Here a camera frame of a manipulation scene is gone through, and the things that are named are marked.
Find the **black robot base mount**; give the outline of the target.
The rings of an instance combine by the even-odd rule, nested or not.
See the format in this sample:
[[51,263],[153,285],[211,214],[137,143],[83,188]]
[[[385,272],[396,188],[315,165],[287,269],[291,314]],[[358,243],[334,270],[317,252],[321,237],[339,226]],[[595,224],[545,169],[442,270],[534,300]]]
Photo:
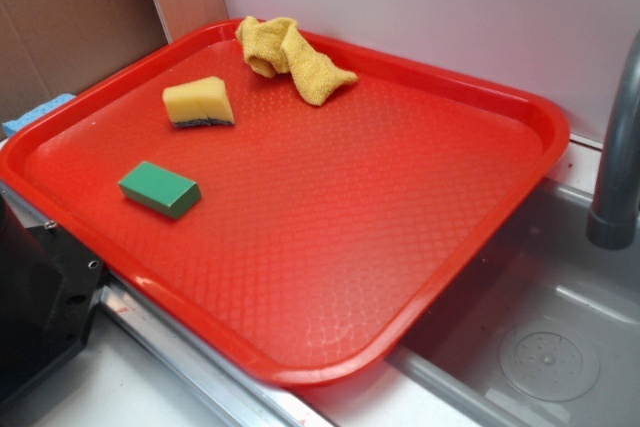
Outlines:
[[1,201],[1,409],[81,352],[107,269],[61,226],[22,225]]

